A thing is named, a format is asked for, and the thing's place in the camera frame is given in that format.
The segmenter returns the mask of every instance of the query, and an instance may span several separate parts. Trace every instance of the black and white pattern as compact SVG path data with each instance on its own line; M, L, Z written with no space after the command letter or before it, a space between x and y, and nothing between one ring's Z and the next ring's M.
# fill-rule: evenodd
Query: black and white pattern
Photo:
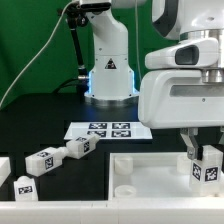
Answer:
M40 153L37 154L37 156L40 156L40 157L42 157L42 158L45 158L45 157L47 157L47 156L49 156L49 155L51 155L51 154L48 153L48 152L40 152Z
M88 135L98 134L101 138L105 138L107 135L107 132L106 131L88 131L87 134Z
M89 142L86 142L84 144L84 152L88 152L89 151Z
M107 129L107 123L90 123L89 129Z
M46 168L46 170L50 169L53 166L54 166L53 157L50 157L49 159L45 160L45 168Z
M193 163L193 171L192 175L200 181L201 179L201 167L198 166L197 164Z
M18 190L19 190L19 194L27 194L27 193L32 193L33 192L32 186L21 187Z
M130 129L131 125L130 123L113 123L112 128L113 129Z
M112 131L113 138L127 138L131 137L131 131Z
M76 141L78 142L85 142L87 139L86 138L82 138L82 137L79 137L76 139Z
M205 170L205 182L218 180L218 167L212 167Z

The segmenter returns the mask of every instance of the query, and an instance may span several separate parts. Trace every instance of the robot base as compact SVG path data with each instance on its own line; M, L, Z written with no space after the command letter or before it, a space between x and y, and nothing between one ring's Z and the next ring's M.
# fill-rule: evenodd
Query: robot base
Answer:
M85 95L85 102L99 107L125 107L130 104L137 104L138 96L139 96L138 94L135 94L129 98L121 100L104 100L94 98L91 95Z

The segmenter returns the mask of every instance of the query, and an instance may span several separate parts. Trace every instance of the white tray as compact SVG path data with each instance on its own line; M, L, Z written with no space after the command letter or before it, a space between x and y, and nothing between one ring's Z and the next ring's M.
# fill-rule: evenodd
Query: white tray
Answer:
M198 197L189 187L190 175L177 172L177 157L181 153L113 153L110 156L109 200L115 198L115 188L133 186L137 198L188 198ZM118 175L114 171L116 156L133 158L133 173ZM224 175L221 174L224 196Z

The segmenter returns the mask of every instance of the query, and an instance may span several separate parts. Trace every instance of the cube with marker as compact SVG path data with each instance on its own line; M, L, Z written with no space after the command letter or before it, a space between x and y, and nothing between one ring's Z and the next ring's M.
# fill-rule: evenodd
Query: cube with marker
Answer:
M38 201L34 179L22 176L14 182L16 201Z
M99 141L98 134L82 135L69 142L66 147L68 149L69 157L80 159L86 154L92 152L96 148L96 143Z
M218 195L222 172L223 153L211 145L203 147L202 161L191 164L190 187L199 196Z
M38 153L26 157L26 171L36 177L43 175L58 166L62 165L62 160L67 156L66 147L52 148L49 147Z

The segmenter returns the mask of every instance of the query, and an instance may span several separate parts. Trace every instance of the black cable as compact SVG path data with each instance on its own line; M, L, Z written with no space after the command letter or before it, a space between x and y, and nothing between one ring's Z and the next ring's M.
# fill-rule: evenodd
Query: black cable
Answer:
M76 84L67 84L67 85L59 86L58 88L56 88L53 91L53 94L57 94L61 89L66 88L66 87L70 87L70 86L78 87L77 91L81 91L81 92L86 92L89 89L86 82L85 83L76 83Z
M72 78L72 79L68 79L65 82L63 82L60 86L58 86L52 93L57 93L61 88L64 88L64 86L66 86L67 84L74 82L74 81L78 81L77 78Z
M66 88L66 87L69 87L69 86L77 86L77 84L68 84L68 85L64 85L64 86L58 87L57 89L55 89L55 90L53 91L53 93L56 94L56 93L58 93L61 89Z

